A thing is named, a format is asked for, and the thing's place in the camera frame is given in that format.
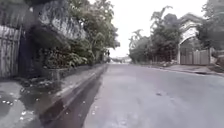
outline white house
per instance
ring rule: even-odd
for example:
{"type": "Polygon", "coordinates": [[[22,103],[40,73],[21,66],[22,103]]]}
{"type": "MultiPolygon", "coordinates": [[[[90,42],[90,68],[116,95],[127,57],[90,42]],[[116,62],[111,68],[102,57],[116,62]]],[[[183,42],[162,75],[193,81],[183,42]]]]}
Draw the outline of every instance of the white house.
{"type": "Polygon", "coordinates": [[[188,13],[179,19],[181,24],[180,31],[181,39],[178,45],[178,55],[177,55],[177,62],[178,64],[193,64],[193,57],[192,56],[182,56],[187,54],[188,51],[195,51],[200,48],[199,41],[196,37],[197,26],[202,24],[203,19],[201,17],[195,16],[194,14],[188,13]]]}

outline gate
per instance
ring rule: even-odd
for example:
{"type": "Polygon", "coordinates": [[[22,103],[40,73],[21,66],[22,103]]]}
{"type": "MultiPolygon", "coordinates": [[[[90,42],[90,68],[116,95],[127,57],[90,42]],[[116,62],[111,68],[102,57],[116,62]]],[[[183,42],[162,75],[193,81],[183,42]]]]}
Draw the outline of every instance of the gate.
{"type": "Polygon", "coordinates": [[[191,50],[182,48],[180,51],[180,64],[182,65],[209,65],[210,50],[191,50]]]}
{"type": "Polygon", "coordinates": [[[18,73],[18,52],[21,36],[19,15],[0,13],[0,78],[18,73]]]}

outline gray road surface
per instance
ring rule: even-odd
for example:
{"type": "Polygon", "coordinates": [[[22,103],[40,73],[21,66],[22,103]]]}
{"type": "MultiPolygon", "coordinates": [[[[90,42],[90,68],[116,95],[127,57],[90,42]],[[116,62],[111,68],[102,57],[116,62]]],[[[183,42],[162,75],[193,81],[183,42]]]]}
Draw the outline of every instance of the gray road surface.
{"type": "Polygon", "coordinates": [[[224,78],[110,65],[84,128],[224,128],[224,78]]]}

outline sky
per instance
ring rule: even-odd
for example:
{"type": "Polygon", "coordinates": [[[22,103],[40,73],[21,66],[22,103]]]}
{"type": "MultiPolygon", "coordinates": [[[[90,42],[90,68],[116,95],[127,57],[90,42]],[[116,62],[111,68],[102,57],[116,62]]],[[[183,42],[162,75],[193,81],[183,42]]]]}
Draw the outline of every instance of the sky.
{"type": "Polygon", "coordinates": [[[129,53],[129,39],[132,32],[142,29],[142,35],[150,35],[150,18],[154,11],[160,11],[169,5],[166,13],[176,14],[181,17],[186,13],[203,16],[202,6],[207,0],[110,0],[114,5],[113,24],[118,28],[117,40],[121,46],[110,50],[111,57],[124,57],[129,53]]]}

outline curb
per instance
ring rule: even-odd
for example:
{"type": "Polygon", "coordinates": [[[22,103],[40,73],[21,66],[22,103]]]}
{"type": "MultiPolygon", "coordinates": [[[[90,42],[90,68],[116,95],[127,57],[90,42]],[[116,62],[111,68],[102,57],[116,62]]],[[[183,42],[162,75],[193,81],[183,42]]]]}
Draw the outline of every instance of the curb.
{"type": "Polygon", "coordinates": [[[149,67],[149,68],[156,68],[156,69],[162,69],[167,71],[175,71],[175,72],[185,72],[185,73],[192,73],[192,74],[199,74],[199,75],[216,75],[224,77],[224,74],[221,73],[212,73],[212,72],[193,72],[193,71],[186,71],[186,70],[172,70],[172,69],[164,69],[163,67],[149,67]]]}
{"type": "Polygon", "coordinates": [[[97,81],[100,76],[107,70],[108,65],[102,65],[96,73],[91,75],[88,79],[79,83],[77,88],[74,88],[70,93],[58,99],[54,104],[51,105],[44,113],[37,115],[31,122],[29,122],[23,128],[39,128],[41,126],[52,127],[55,121],[65,112],[69,105],[79,99],[82,93],[88,89],[92,82],[97,81]]]}

